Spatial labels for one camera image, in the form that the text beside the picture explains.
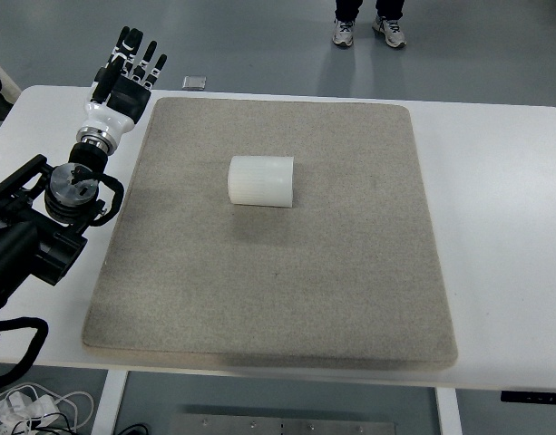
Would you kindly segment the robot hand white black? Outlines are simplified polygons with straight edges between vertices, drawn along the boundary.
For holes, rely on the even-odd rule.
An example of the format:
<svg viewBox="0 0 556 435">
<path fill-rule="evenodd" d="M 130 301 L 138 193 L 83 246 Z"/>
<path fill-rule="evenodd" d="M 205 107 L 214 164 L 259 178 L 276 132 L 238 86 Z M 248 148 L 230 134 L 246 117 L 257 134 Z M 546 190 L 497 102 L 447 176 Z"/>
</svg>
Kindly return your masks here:
<svg viewBox="0 0 556 435">
<path fill-rule="evenodd" d="M 109 59 L 96 73 L 84 104 L 86 120 L 79 131 L 84 137 L 99 133 L 117 142 L 138 123 L 151 91 L 167 62 L 167 55 L 153 56 L 155 41 L 140 52 L 143 32 L 124 26 Z"/>
</svg>

